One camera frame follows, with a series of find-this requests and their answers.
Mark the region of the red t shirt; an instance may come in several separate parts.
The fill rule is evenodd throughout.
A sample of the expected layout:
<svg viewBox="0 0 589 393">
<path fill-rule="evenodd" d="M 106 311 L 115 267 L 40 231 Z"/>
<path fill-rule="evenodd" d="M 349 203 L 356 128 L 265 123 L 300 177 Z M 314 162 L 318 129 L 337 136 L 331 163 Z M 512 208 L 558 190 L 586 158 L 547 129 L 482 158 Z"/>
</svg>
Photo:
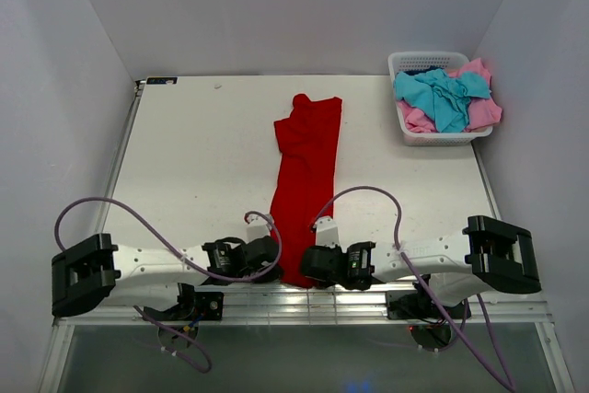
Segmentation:
<svg viewBox="0 0 589 393">
<path fill-rule="evenodd" d="M 290 115 L 274 123 L 281 163 L 271 216 L 283 242 L 282 282 L 300 288 L 315 285 L 300 264 L 315 244 L 314 220 L 334 195 L 341 112 L 340 98 L 313 101 L 298 94 Z"/>
</svg>

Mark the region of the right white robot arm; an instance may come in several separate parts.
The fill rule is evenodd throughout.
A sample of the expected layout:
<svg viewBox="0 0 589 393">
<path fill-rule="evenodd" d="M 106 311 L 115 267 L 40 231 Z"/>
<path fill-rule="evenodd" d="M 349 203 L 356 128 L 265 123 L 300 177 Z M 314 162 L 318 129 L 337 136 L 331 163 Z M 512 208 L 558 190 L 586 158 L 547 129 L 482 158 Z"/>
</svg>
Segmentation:
<svg viewBox="0 0 589 393">
<path fill-rule="evenodd" d="M 315 225 L 316 243 L 305 250 L 300 272 L 323 286 L 364 291 L 420 275 L 427 283 L 411 298 L 405 318 L 427 318 L 434 294 L 446 309 L 473 295 L 496 291 L 530 295 L 541 291 L 531 233 L 484 215 L 468 218 L 459 233 L 400 245 L 361 241 L 343 249 L 335 221 Z"/>
</svg>

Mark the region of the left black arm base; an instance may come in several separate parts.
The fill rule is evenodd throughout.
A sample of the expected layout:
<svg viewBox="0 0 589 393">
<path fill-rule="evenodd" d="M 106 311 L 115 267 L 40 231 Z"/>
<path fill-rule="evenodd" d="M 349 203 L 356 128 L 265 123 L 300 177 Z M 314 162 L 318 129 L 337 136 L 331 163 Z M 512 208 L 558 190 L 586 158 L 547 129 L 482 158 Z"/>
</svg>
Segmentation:
<svg viewBox="0 0 589 393">
<path fill-rule="evenodd" d="M 224 309 L 222 292 L 195 292 L 192 286 L 182 284 L 176 304 L 166 310 L 144 307 L 143 311 L 157 321 L 221 320 Z"/>
</svg>

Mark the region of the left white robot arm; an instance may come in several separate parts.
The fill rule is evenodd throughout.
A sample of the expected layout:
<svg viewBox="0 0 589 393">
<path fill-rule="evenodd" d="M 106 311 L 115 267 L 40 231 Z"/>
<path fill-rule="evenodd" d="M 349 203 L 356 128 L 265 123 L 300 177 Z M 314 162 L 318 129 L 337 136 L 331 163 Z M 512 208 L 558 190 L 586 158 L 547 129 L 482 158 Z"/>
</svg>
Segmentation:
<svg viewBox="0 0 589 393">
<path fill-rule="evenodd" d="M 235 279 L 270 283 L 283 269 L 270 265 L 278 244 L 265 236 L 245 242 L 225 237 L 182 250 L 116 245 L 95 234 L 52 258 L 52 314 L 70 318 L 97 306 L 141 306 L 165 311 L 177 304 L 180 287 L 228 285 Z"/>
</svg>

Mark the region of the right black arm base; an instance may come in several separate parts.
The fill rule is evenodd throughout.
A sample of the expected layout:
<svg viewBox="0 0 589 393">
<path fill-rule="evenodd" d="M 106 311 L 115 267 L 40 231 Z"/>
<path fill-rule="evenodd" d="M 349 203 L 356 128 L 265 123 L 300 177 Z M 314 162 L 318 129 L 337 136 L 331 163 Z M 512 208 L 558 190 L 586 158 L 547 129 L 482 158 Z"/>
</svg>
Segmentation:
<svg viewBox="0 0 589 393">
<path fill-rule="evenodd" d="M 426 323 L 445 320 L 432 298 L 424 291 L 401 292 L 387 291 L 385 294 L 387 317 L 389 319 L 416 319 Z"/>
</svg>

